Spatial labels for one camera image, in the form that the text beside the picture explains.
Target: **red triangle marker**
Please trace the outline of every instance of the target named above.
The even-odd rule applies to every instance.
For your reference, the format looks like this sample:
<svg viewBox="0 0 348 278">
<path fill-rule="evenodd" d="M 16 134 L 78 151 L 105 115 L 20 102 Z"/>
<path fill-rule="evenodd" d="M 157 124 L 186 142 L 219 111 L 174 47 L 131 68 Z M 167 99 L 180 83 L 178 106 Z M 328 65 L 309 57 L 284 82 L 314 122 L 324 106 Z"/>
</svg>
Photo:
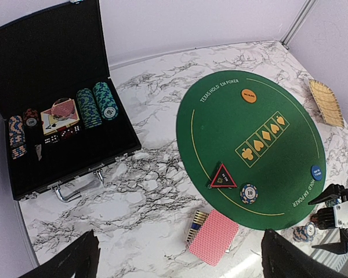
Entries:
<svg viewBox="0 0 348 278">
<path fill-rule="evenodd" d="M 227 171 L 226 167 L 222 163 L 219 167 L 219 170 L 216 172 L 215 178 L 213 179 L 211 185 L 211 188 L 236 188 L 237 185 L 232 179 L 230 173 Z"/>
</svg>

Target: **marble table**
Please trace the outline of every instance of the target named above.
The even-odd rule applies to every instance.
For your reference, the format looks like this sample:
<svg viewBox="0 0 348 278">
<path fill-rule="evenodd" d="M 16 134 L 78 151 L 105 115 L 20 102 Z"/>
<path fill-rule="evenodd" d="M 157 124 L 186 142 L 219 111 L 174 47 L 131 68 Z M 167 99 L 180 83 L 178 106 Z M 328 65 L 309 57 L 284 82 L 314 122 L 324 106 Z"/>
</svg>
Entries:
<svg viewBox="0 0 348 278">
<path fill-rule="evenodd" d="M 176 143 L 176 114 L 187 89 L 205 75 L 243 70 L 289 91 L 317 125 L 327 157 L 327 180 L 348 187 L 348 125 L 325 125 L 309 92 L 312 76 L 279 42 L 251 42 L 170 54 L 111 71 L 142 150 L 104 168 L 105 187 L 90 174 L 64 186 L 91 186 L 83 199 L 61 203 L 51 191 L 20 202 L 42 264 L 93 229 L 101 248 L 98 277 L 262 277 L 264 232 L 241 227 L 216 267 L 186 251 L 193 213 L 212 207 L 191 183 Z M 281 231 L 293 242 L 292 229 Z M 311 254 L 312 243 L 295 243 Z"/>
</svg>

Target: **black foam lining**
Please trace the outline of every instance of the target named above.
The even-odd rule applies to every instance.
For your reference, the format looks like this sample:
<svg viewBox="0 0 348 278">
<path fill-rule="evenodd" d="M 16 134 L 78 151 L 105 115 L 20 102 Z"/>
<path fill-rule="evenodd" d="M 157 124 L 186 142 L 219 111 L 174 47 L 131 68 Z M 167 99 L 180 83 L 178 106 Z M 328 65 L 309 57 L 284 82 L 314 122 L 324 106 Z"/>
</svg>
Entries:
<svg viewBox="0 0 348 278">
<path fill-rule="evenodd" d="M 107 82 L 119 114 L 111 121 L 67 140 L 45 145 L 42 127 L 25 127 L 28 153 L 13 160 L 6 140 L 13 196 L 42 192 L 96 166 L 140 149 L 140 142 L 112 81 L 104 47 L 98 0 L 65 3 L 18 19 L 0 28 L 0 113 L 4 119 L 27 108 L 40 112 L 78 90 Z M 35 145 L 42 144 L 38 161 Z"/>
<path fill-rule="evenodd" d="M 61 90 L 109 76 L 98 0 L 65 3 L 0 28 L 0 113 L 9 118 Z"/>
<path fill-rule="evenodd" d="M 103 124 L 91 129 L 84 129 L 75 136 L 55 144 L 44 144 L 45 136 L 41 125 L 34 129 L 25 127 L 28 153 L 13 160 L 9 140 L 7 140 L 9 172 L 13 196 L 20 199 L 33 191 L 42 191 L 58 180 L 68 181 L 77 175 L 88 172 L 89 168 L 101 163 L 109 164 L 116 156 L 132 153 L 140 149 L 140 142 L 121 104 L 114 85 L 110 79 L 95 80 L 78 87 L 63 91 L 62 97 L 75 99 L 76 92 L 85 87 L 93 89 L 98 81 L 107 82 L 119 109 L 113 120 L 103 120 Z M 44 111 L 56 101 L 45 100 L 32 108 Z M 42 144 L 42 159 L 38 161 L 35 145 Z"/>
</svg>

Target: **green poker mat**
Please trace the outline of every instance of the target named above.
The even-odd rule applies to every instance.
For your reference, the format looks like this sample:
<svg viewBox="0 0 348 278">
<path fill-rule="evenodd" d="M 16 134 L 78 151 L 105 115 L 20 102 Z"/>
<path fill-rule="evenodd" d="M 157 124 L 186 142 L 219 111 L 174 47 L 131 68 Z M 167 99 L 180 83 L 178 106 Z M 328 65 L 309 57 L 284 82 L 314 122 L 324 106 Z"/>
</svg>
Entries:
<svg viewBox="0 0 348 278">
<path fill-rule="evenodd" d="M 244 100 L 244 89 L 255 102 Z M 200 194 L 243 226 L 289 228 L 309 215 L 308 202 L 323 190 L 325 151 L 314 122 L 284 88 L 260 75 L 220 71 L 197 81 L 179 107 L 176 135 Z M 208 188 L 220 163 L 237 188 Z M 313 179 L 313 165 L 321 168 L 321 181 Z M 258 190 L 252 204 L 240 198 L 246 184 Z"/>
</svg>

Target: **orange button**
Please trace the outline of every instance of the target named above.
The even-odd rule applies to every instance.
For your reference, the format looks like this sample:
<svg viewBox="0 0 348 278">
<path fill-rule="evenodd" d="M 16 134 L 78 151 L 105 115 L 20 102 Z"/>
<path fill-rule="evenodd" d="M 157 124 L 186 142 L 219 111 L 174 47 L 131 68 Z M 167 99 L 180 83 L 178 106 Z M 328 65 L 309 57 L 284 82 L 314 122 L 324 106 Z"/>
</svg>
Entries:
<svg viewBox="0 0 348 278">
<path fill-rule="evenodd" d="M 242 98 L 248 103 L 254 103 L 256 101 L 256 94 L 249 89 L 244 89 L 241 92 Z"/>
</svg>

